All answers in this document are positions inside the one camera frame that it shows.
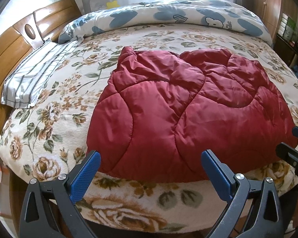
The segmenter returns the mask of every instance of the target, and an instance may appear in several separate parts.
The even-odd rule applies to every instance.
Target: yellow flower decoration
[[[112,8],[116,8],[116,7],[120,7],[120,5],[117,3],[117,0],[114,0],[113,2],[108,2],[106,3],[107,5],[107,10],[108,9],[112,9]]]

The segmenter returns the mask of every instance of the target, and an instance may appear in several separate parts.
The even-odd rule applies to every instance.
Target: floral bedspread
[[[24,181],[55,179],[85,157],[93,109],[124,46],[178,54],[224,47],[258,60],[298,125],[298,80],[261,39],[190,24],[121,28],[86,38],[55,71],[37,104],[11,114],[0,136],[0,157]],[[283,161],[246,175],[259,180],[272,177],[280,195],[297,184],[293,168]],[[84,218],[106,226],[184,233],[211,227],[225,204],[209,181],[144,183],[97,173],[76,205]]]

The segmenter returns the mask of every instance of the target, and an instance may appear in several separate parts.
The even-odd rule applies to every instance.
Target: wooden wardrobe
[[[282,0],[253,0],[253,5],[253,12],[261,18],[274,40],[279,28]]]

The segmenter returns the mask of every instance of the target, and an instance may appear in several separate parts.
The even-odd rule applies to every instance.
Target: red quilt
[[[88,150],[100,172],[147,182],[207,179],[211,149],[233,172],[278,161],[298,139],[288,106],[258,61],[226,49],[181,55],[124,47],[95,107]]]

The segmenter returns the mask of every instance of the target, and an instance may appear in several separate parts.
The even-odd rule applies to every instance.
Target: pillow
[[[31,52],[4,80],[1,104],[29,108],[36,104],[45,83],[83,39],[58,44],[50,39]]]

